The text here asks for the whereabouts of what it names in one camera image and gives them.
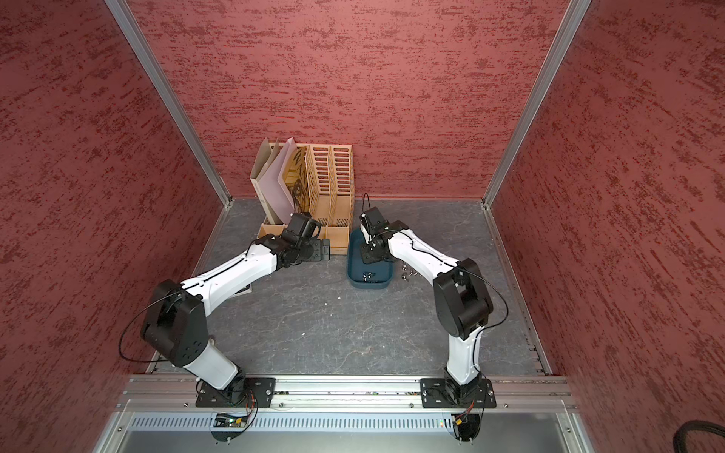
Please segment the teal plastic storage tray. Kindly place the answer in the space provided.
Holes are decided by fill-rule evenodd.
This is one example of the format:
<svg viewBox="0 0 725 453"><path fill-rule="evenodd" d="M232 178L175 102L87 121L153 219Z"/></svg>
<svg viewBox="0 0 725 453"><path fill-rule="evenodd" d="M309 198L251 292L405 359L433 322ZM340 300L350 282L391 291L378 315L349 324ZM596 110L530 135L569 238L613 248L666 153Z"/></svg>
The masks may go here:
<svg viewBox="0 0 725 453"><path fill-rule="evenodd" d="M394 279L394 264L392 262L365 264L361 253L363 245L364 235L360 228L355 228L349 235L349 249L347 249L347 278L350 284L361 290L387 288Z"/></svg>

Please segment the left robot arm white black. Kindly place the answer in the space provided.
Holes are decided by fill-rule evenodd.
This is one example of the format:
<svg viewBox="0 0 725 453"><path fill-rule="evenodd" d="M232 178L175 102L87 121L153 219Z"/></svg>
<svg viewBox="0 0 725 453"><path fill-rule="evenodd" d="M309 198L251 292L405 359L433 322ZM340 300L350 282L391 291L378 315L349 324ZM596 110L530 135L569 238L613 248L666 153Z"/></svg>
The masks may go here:
<svg viewBox="0 0 725 453"><path fill-rule="evenodd" d="M140 336L170 362L198 378L199 407L266 407L245 382L242 368L211 339L207 318L253 282L304 262L330 258L322 225L309 213L295 213L278 235L253 240L240 255L181 283L165 280L154 290Z"/></svg>

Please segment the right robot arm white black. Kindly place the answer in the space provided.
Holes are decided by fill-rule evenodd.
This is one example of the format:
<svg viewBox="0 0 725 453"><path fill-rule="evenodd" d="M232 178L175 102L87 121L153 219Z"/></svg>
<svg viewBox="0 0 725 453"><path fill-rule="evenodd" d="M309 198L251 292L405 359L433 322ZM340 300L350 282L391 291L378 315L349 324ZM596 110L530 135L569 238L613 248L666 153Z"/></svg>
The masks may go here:
<svg viewBox="0 0 725 453"><path fill-rule="evenodd" d="M365 263L400 260L432 285L435 312L449 334L449 358L443 379L421 382L428 407L493 408L493 388L479 362L480 339L494 311L492 287L474 260L456 260L431 247L400 221L386 220L379 209L360 216Z"/></svg>

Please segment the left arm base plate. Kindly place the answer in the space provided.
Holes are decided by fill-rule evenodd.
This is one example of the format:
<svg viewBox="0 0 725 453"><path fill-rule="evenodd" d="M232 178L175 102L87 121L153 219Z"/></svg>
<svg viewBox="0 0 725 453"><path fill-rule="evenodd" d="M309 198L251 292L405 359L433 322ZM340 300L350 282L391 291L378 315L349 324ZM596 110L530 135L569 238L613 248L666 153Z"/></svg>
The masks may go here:
<svg viewBox="0 0 725 453"><path fill-rule="evenodd" d="M271 406L277 380L273 377L236 377L223 390L206 381L196 385L196 407L202 409L267 409Z"/></svg>

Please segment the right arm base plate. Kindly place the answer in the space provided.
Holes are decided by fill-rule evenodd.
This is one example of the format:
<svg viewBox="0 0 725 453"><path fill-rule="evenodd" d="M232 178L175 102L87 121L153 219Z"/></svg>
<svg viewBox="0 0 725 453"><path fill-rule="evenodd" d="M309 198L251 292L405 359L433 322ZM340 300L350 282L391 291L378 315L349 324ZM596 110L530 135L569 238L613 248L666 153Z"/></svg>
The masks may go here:
<svg viewBox="0 0 725 453"><path fill-rule="evenodd" d="M490 379L477 377L460 385L454 379L421 379L420 394L425 409L496 409Z"/></svg>

